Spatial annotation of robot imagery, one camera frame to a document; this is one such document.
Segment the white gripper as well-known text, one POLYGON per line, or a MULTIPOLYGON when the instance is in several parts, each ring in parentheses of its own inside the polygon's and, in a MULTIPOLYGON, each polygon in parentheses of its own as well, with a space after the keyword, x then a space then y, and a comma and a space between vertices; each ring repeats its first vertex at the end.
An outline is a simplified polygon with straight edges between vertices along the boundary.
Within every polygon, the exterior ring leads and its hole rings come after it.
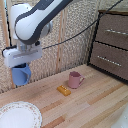
POLYGON ((40 45, 32 47, 27 51, 20 51, 18 48, 13 48, 3 51, 4 64, 8 68, 21 65, 39 59, 42 56, 42 48, 40 45))

